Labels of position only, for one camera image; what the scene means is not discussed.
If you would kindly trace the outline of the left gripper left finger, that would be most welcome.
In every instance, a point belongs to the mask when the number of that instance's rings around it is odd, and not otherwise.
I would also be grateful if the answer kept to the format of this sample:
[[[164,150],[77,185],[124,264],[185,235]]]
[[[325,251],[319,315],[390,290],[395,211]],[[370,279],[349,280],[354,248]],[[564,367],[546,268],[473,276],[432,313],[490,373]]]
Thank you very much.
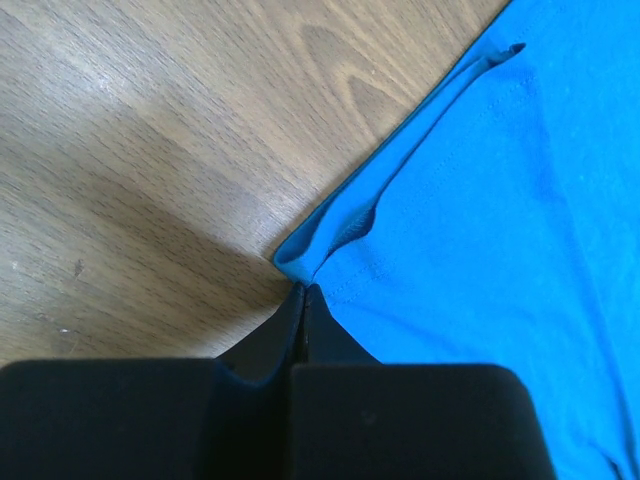
[[[215,358],[27,360],[1,371],[5,479],[279,479],[305,291]]]

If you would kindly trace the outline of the blue t-shirt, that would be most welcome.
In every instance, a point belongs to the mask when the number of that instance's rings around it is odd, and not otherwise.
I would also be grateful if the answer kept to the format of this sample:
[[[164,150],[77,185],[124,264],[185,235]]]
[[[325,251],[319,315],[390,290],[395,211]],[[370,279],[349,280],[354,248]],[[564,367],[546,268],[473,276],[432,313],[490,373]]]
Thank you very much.
[[[273,261],[381,361],[512,370],[560,478],[637,478],[638,3],[509,3]]]

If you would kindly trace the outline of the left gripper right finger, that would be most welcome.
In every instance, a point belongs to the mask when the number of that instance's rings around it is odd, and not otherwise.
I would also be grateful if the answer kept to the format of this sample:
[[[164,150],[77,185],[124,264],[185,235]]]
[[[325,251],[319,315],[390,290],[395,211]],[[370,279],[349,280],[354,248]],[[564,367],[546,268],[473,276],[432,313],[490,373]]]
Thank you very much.
[[[383,364],[311,286],[291,371],[293,479],[552,479],[527,388],[492,364]]]

